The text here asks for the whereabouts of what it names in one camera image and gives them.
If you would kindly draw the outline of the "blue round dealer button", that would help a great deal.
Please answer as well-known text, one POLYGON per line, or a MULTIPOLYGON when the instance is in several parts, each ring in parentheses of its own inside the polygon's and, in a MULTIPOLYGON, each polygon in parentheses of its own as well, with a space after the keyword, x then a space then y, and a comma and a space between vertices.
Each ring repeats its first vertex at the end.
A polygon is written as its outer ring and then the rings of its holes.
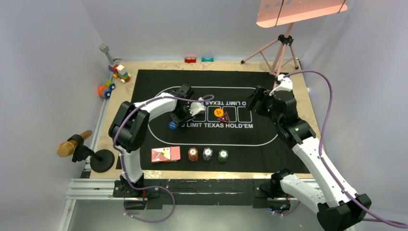
POLYGON ((175 121, 173 121, 173 120, 168 123, 168 127, 169 127, 171 130, 176 130, 176 129, 178 128, 177 124, 176 124, 175 121))

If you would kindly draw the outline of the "orange round button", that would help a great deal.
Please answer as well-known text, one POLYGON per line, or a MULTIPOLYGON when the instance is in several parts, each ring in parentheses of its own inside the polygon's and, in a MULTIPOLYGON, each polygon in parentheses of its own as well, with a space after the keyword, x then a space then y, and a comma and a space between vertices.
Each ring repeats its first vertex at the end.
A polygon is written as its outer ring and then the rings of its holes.
POLYGON ((224 111, 221 108, 216 108, 214 110, 214 115, 217 116, 217 117, 221 117, 221 116, 224 115, 224 111))

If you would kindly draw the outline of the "red triangular button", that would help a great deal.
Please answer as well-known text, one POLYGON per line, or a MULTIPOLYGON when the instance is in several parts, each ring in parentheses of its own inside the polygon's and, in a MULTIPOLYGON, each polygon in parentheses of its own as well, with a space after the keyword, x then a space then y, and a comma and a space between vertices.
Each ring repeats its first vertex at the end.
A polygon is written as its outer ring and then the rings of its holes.
POLYGON ((223 122, 223 123, 231 123, 229 114, 225 112, 221 117, 218 118, 218 121, 223 122))

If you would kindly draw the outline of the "red poker chip stack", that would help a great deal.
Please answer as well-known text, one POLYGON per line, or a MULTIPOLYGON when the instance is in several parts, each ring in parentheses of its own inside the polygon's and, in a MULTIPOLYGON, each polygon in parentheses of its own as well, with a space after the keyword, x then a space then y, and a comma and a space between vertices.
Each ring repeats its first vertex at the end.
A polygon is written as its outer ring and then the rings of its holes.
POLYGON ((197 161, 198 160, 198 150, 194 147, 188 150, 188 158, 190 161, 197 161))

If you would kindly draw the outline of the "blue poker chip stack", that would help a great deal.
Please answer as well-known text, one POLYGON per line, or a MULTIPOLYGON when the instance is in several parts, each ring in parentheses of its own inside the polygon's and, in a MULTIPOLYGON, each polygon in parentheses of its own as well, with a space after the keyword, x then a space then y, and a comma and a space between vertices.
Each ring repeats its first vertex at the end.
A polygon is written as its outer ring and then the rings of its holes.
POLYGON ((213 150, 209 147, 204 148, 203 150, 203 159, 208 161, 212 158, 213 150))

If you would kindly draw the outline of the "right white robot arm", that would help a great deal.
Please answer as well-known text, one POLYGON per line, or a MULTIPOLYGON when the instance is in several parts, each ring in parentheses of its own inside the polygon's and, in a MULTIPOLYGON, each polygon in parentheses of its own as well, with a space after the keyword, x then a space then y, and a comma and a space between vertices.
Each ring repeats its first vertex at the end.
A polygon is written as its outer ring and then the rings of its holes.
POLYGON ((278 138, 305 164, 319 189, 288 169, 272 174, 269 185, 259 189, 271 198, 294 196, 316 214, 324 230, 344 231, 365 218, 371 200, 342 177, 324 153, 314 130, 299 117, 291 79, 280 75, 278 83, 272 90, 257 86, 247 99, 246 109, 251 111, 257 106, 256 113, 271 120, 278 138))

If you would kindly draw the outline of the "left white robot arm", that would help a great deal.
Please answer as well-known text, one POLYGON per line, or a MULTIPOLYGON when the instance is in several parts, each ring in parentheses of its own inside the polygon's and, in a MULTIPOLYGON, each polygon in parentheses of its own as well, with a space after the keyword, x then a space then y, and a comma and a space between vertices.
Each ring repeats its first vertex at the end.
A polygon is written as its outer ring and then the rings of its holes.
POLYGON ((170 114, 179 127, 205 112, 204 103, 214 99, 205 95, 192 99, 194 90, 188 85, 171 92, 162 92, 149 100, 131 103, 122 102, 110 125, 108 135, 113 140, 113 148, 119 151, 122 178, 126 179, 125 191, 132 197, 143 192, 143 171, 140 164, 140 148, 145 141, 149 123, 163 114, 170 114))

